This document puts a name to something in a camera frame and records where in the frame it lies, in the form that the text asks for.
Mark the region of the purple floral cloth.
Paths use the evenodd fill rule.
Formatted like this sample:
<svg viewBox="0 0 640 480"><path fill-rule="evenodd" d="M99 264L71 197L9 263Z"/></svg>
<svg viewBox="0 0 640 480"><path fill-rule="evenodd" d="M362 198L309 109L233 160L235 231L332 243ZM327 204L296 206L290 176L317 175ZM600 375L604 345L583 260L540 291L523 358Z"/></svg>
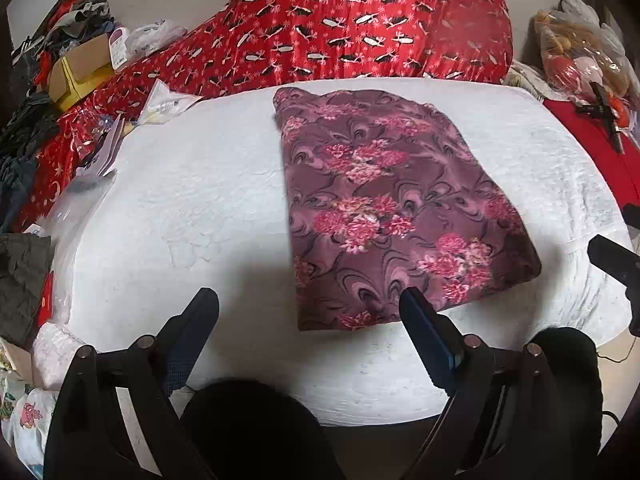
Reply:
<svg viewBox="0 0 640 480"><path fill-rule="evenodd" d="M273 105L301 330L395 322L409 287L446 310L540 274L518 211L436 107L295 87Z"/></svg>

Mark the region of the pile of dark clothes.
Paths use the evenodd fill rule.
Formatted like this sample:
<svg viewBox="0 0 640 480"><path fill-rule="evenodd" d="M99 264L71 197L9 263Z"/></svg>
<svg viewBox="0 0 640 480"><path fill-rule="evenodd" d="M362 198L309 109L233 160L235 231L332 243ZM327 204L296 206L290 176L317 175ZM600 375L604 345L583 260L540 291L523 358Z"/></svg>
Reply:
<svg viewBox="0 0 640 480"><path fill-rule="evenodd" d="M58 134L60 92L51 93L51 78L62 58L96 38L106 39L115 21L106 0L65 0L50 19L46 33L21 45L21 60L35 71L28 76L29 95L1 129L1 229L8 232L29 198L39 166L38 150Z"/></svg>

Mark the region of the white printed kids garment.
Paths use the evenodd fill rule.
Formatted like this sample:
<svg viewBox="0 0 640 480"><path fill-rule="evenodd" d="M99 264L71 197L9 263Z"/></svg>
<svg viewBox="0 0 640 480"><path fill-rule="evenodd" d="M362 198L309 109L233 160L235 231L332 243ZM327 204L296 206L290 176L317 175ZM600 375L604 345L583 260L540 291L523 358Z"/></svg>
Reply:
<svg viewBox="0 0 640 480"><path fill-rule="evenodd" d="M44 456L56 391L35 388L15 372L1 372L1 432L21 463L43 478Z"/></svg>

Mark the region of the red cloth at right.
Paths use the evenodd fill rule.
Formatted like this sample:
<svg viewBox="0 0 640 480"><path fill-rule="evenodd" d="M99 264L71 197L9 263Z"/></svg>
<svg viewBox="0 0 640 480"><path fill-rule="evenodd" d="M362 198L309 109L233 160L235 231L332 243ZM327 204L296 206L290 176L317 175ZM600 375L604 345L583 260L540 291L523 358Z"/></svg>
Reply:
<svg viewBox="0 0 640 480"><path fill-rule="evenodd" d="M625 153L618 154L602 120L579 113L570 101L545 99L545 108L562 122L588 153L612 191L616 203L623 209L639 205L639 151L626 136L622 136Z"/></svg>

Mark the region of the black tripod stand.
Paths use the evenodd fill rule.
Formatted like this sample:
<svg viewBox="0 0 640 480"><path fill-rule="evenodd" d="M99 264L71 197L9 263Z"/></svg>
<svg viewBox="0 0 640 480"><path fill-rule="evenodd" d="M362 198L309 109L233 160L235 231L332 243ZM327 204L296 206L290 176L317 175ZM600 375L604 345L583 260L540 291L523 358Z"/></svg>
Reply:
<svg viewBox="0 0 640 480"><path fill-rule="evenodd" d="M600 119L605 132L608 134L612 148L617 154L625 154L622 136L616 126L616 115L614 108L611 106L606 94L605 88L597 81L590 81L591 91L594 95L594 103L587 105L578 105L579 114L586 114L591 118Z"/></svg>

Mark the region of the clear plastic bag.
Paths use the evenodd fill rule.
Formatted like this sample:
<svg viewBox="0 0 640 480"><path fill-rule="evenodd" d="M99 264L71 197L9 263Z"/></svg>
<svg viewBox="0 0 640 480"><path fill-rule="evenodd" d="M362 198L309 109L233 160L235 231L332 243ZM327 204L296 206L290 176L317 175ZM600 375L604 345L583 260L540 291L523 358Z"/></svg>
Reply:
<svg viewBox="0 0 640 480"><path fill-rule="evenodd" d="M66 324L70 320L77 249L89 220L102 204L116 176L117 171L111 170L103 176L82 174L74 177L44 220L43 234L50 237L53 248L51 321L55 324Z"/></svg>

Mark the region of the stuffed toys in plastic bag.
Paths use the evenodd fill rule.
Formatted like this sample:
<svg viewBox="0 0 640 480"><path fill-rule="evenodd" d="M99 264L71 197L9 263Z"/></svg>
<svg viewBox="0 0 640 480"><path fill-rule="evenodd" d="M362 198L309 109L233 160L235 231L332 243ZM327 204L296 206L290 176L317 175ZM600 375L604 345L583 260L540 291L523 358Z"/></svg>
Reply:
<svg viewBox="0 0 640 480"><path fill-rule="evenodd" d="M639 107L639 79L616 32L582 0L561 0L534 18L547 80L580 104L596 100L595 82L608 97Z"/></svg>

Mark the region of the white quilted mat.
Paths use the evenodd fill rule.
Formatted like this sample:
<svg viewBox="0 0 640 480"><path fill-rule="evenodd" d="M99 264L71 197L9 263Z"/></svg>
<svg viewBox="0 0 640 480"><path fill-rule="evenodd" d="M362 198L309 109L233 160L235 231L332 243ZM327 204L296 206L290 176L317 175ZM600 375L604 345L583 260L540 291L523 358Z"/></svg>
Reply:
<svg viewBox="0 0 640 480"><path fill-rule="evenodd" d="M541 274L450 318L494 347L521 348L549 326L596 344L623 333L623 285L593 266L588 242L628 245L614 197L592 159L526 91L437 79L315 80L304 89L383 90L433 104L521 214ZM328 426L391 425L439 413L428 378L398 323L356 332L301 332L288 248L280 136L272 89L196 104L122 142L116 176L77 246L66 330L100 351L156 333L208 287L220 318L190 376L226 376L284 389Z"/></svg>

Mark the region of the white plastic packet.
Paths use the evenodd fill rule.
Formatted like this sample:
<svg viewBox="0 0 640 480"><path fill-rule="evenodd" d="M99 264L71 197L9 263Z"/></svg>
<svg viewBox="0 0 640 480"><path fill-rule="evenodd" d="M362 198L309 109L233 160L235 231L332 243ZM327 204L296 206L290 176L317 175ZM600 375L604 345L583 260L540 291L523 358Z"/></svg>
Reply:
<svg viewBox="0 0 640 480"><path fill-rule="evenodd" d="M166 124L201 102L202 99L202 96L171 91L167 84L161 79L157 79L142 107L136 124L138 126Z"/></svg>

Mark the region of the yellow cardboard box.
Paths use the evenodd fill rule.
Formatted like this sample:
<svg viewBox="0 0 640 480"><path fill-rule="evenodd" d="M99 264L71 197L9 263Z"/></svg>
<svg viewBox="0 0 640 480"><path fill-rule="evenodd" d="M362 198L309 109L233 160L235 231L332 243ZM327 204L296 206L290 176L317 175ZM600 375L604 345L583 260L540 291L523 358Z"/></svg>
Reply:
<svg viewBox="0 0 640 480"><path fill-rule="evenodd" d="M53 64L47 92L55 107L66 112L113 75L108 35L103 34L73 48Z"/></svg>

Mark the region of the red penguin print blanket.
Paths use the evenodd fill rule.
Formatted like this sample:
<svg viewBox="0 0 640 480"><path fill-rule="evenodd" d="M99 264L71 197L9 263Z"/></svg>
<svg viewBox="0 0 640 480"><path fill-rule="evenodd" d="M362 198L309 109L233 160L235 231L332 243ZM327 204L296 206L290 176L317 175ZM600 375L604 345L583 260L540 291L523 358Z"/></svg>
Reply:
<svg viewBox="0 0 640 480"><path fill-rule="evenodd" d="M514 58L504 0L229 0L168 47L114 74L55 123L9 228L49 212L105 116L136 119L157 81L215 99L295 81L432 77L498 84Z"/></svg>

